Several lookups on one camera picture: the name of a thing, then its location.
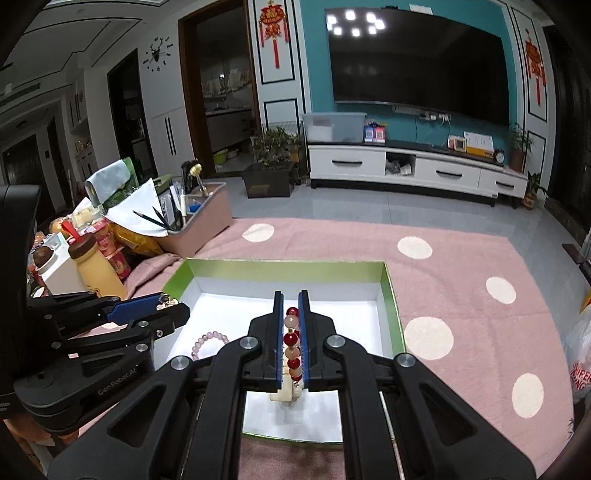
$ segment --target drawer handle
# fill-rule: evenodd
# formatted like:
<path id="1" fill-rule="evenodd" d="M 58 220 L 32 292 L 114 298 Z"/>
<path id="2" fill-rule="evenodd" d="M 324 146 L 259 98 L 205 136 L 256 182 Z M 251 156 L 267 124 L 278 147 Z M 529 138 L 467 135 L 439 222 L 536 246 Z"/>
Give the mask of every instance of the drawer handle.
<path id="1" fill-rule="evenodd" d="M 333 160 L 335 165 L 363 165 L 361 160 Z"/>
<path id="2" fill-rule="evenodd" d="M 497 181 L 497 182 L 496 182 L 496 184 L 497 184 L 499 187 L 505 187 L 506 189 L 511 189 L 511 190 L 513 190 L 513 189 L 515 188 L 515 185 L 509 185 L 508 183 L 503 183 L 503 182 L 501 182 L 501 181 Z"/>
<path id="3" fill-rule="evenodd" d="M 462 174 L 461 173 L 451 173 L 449 171 L 441 171 L 441 170 L 436 170 L 437 175 L 441 176 L 441 177 L 451 177 L 453 179 L 461 179 L 462 178 Z"/>

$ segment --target white tv cabinet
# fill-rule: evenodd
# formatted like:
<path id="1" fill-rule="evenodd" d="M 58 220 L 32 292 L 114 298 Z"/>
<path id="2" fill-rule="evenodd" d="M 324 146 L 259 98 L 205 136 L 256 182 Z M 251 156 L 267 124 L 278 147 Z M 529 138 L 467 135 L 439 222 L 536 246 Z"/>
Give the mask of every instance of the white tv cabinet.
<path id="1" fill-rule="evenodd" d="M 376 144 L 309 144 L 310 179 L 317 186 L 378 187 L 385 190 L 418 191 L 431 194 L 456 192 L 481 197 L 494 206 L 499 194 L 522 199 L 527 176 L 507 166 L 473 160 L 437 151 L 415 150 L 414 144 L 403 147 Z M 404 154 L 411 163 L 409 176 L 388 174 L 386 154 Z"/>

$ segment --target drawer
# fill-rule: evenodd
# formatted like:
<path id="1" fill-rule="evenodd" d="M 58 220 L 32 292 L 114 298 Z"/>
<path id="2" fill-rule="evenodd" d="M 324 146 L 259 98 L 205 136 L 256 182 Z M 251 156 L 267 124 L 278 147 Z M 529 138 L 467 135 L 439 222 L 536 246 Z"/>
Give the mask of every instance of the drawer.
<path id="1" fill-rule="evenodd" d="M 310 149 L 312 178 L 334 175 L 381 176 L 386 171 L 386 153 L 369 149 Z"/>
<path id="2" fill-rule="evenodd" d="M 414 178 L 441 185 L 476 189 L 478 188 L 480 169 L 469 165 L 417 157 Z"/>
<path id="3" fill-rule="evenodd" d="M 483 168 L 478 188 L 487 192 L 502 193 L 503 195 L 522 199 L 525 196 L 527 180 Z"/>

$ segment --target white polka dot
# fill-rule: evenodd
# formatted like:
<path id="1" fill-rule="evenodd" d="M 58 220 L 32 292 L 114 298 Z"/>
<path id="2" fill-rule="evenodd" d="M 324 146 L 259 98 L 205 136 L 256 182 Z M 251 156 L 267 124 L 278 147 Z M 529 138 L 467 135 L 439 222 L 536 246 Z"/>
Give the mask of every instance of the white polka dot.
<path id="1" fill-rule="evenodd" d="M 412 319 L 404 329 L 408 349 L 425 360 L 446 356 L 453 347 L 453 333 L 447 324 L 435 317 Z"/>
<path id="2" fill-rule="evenodd" d="M 513 285 L 501 277 L 489 278 L 486 281 L 486 289 L 492 298 L 505 305 L 510 305 L 517 298 Z"/>
<path id="3" fill-rule="evenodd" d="M 521 375 L 513 385 L 513 409 L 528 419 L 540 410 L 544 402 L 544 386 L 534 374 Z"/>
<path id="4" fill-rule="evenodd" d="M 242 237 L 249 242 L 257 244 L 258 242 L 269 240 L 274 233 L 275 228 L 272 225 L 269 225 L 268 223 L 255 223 L 242 234 Z"/>
<path id="5" fill-rule="evenodd" d="M 398 242 L 398 250 L 415 260 L 425 260 L 433 254 L 431 245 L 417 236 L 405 236 Z"/>

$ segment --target teal wall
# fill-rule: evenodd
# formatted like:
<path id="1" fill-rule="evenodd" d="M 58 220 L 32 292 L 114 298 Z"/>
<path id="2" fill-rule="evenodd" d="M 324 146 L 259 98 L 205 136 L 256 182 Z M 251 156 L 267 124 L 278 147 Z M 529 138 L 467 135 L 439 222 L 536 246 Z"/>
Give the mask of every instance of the teal wall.
<path id="1" fill-rule="evenodd" d="M 514 122 L 517 118 L 517 76 L 515 74 L 511 39 L 502 8 L 488 0 L 420 0 L 414 3 L 431 7 L 434 15 L 480 28 L 501 38 L 505 50 L 509 81 L 509 118 L 511 122 Z M 440 121 L 425 122 L 418 120 L 417 130 L 415 131 L 415 116 L 393 113 L 392 108 L 389 106 L 335 104 L 333 101 L 329 43 L 324 9 L 346 7 L 379 8 L 384 5 L 395 5 L 400 9 L 408 10 L 408 4 L 396 3 L 392 0 L 300 0 L 312 111 L 366 112 L 368 118 L 388 124 L 387 138 L 389 139 L 414 141 L 416 135 L 419 143 L 444 145 L 447 143 L 449 129 L 447 124 L 439 127 Z M 463 135 L 464 130 L 492 135 L 495 148 L 503 148 L 505 152 L 509 151 L 505 141 L 506 128 L 460 115 L 452 115 L 451 133 L 453 135 Z"/>

